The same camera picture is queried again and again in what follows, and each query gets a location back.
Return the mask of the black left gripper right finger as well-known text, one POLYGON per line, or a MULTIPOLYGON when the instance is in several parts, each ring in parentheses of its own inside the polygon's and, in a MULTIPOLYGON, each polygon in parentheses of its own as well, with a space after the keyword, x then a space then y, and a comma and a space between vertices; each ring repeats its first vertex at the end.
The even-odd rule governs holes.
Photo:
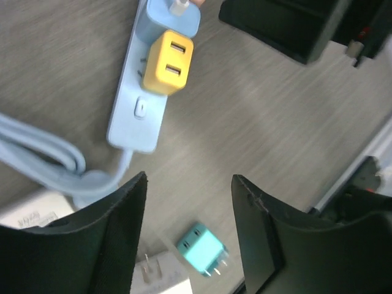
POLYGON ((351 191, 334 220, 234 175, 232 203, 248 293, 391 292, 390 197, 351 191))

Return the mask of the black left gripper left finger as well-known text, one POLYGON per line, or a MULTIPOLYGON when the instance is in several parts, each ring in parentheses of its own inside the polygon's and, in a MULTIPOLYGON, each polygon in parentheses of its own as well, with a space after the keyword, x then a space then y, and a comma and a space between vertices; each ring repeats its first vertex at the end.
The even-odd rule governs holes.
POLYGON ((129 293, 148 179, 46 227, 1 227, 2 293, 129 293))

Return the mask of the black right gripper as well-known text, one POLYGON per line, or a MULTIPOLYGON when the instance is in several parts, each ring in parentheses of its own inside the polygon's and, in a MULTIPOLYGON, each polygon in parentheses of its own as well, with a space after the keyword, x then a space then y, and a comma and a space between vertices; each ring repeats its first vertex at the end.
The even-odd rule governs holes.
POLYGON ((339 43, 358 67, 390 37, 391 1, 223 1, 219 19, 304 65, 339 43))

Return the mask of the white cube socket plain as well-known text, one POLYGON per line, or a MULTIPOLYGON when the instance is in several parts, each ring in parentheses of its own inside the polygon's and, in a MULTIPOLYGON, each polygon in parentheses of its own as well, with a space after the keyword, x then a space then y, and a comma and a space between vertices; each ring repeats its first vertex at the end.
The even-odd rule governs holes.
POLYGON ((186 267, 158 238, 140 238, 130 294, 192 294, 186 267))

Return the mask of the teal plug adapter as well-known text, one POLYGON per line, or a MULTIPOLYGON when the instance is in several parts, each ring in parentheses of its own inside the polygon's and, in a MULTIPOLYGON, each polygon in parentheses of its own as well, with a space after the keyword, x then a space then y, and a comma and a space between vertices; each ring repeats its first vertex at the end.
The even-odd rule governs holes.
POLYGON ((227 247, 203 223, 196 222, 179 239, 176 248, 182 257, 199 274, 205 277, 222 274, 221 267, 227 267, 227 247))

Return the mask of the light blue power strip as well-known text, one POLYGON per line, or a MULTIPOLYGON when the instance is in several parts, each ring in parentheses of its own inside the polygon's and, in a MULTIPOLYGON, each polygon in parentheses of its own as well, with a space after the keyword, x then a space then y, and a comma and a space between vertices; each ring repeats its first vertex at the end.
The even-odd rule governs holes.
POLYGON ((156 149, 167 104, 167 96, 141 87, 150 45, 140 40, 136 28, 145 4, 138 3, 107 130, 107 141, 113 147, 138 153, 156 149))

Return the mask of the pink plug adapter on strip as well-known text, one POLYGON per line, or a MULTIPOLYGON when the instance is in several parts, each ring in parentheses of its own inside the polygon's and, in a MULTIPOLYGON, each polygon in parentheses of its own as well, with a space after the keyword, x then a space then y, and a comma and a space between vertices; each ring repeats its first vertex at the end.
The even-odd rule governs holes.
POLYGON ((189 0, 189 1, 194 3, 197 7, 201 7, 206 0, 189 0))

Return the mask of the yellow plug adapter on strip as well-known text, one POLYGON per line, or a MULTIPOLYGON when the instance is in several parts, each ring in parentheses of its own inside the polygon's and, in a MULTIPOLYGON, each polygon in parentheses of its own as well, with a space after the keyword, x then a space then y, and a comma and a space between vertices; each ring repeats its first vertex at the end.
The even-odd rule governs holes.
POLYGON ((166 30, 150 47, 142 88, 170 96, 187 83, 194 51, 193 41, 172 30, 166 30))

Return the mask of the light blue plug adapter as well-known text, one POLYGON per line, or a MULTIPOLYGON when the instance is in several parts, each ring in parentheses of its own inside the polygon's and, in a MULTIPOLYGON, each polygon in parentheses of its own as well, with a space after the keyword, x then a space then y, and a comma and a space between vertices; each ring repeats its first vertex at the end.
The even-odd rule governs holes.
POLYGON ((136 35, 144 43, 151 45, 166 30, 176 31, 188 38, 193 38, 199 28, 201 13, 199 8, 190 3, 180 16, 172 14, 170 7, 174 1, 145 1, 136 24, 136 35))

